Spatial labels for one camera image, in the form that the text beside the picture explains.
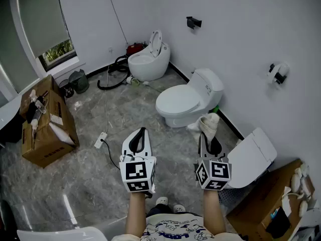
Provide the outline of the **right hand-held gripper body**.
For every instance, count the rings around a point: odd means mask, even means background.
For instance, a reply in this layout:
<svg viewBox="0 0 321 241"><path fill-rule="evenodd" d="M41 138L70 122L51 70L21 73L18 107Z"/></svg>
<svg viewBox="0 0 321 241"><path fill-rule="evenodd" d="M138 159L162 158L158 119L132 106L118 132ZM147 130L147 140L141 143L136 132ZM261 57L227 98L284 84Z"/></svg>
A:
<svg viewBox="0 0 321 241"><path fill-rule="evenodd" d="M223 190L231 181L230 164L215 158L199 158L195 164L196 180L203 190Z"/></svg>

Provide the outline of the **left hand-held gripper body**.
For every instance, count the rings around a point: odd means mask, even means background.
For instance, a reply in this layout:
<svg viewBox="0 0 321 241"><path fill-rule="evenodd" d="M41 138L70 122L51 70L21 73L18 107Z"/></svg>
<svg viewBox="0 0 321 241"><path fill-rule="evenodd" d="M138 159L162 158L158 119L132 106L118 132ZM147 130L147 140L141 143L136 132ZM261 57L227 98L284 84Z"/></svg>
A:
<svg viewBox="0 0 321 241"><path fill-rule="evenodd" d="M128 192L155 193L156 157L121 155L119 168L122 181Z"/></svg>

